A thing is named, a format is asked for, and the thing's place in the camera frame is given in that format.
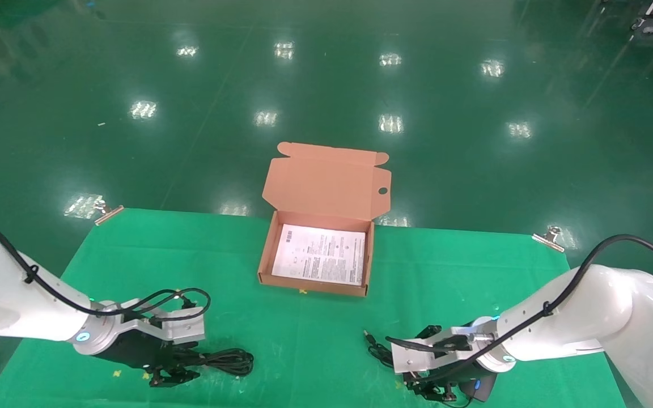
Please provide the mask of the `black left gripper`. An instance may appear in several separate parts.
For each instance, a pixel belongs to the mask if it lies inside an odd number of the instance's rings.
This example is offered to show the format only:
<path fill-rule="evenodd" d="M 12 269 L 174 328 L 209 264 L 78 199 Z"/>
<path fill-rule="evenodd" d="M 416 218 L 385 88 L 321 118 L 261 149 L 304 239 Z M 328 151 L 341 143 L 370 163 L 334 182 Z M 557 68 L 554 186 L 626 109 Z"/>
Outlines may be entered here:
<path fill-rule="evenodd" d="M 161 340 L 142 331 L 120 333 L 107 349 L 99 353 L 99 358 L 152 372 L 151 388 L 171 388 L 196 380 L 201 376 L 199 372 L 185 368 L 205 364 L 199 351 L 173 348 L 170 341 Z"/>

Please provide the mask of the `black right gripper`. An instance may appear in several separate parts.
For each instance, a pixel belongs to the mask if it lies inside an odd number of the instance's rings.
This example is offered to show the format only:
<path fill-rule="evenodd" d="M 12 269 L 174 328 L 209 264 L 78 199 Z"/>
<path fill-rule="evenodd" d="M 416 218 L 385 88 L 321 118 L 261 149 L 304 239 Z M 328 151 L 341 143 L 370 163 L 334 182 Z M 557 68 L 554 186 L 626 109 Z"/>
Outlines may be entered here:
<path fill-rule="evenodd" d="M 453 327 L 443 328 L 440 325 L 428 325 L 415 338 L 425 341 L 454 341 L 455 336 Z M 403 377 L 402 383 L 407 390 L 427 401 L 456 402 L 457 397 L 452 390 L 454 385 L 458 386 L 461 392 L 474 392 L 476 384 L 482 383 L 483 378 L 488 377 L 488 370 L 480 363 L 471 363 L 461 367 L 462 365 L 462 363 L 449 364 L 443 370 L 442 380 L 415 382 L 415 377 Z"/>

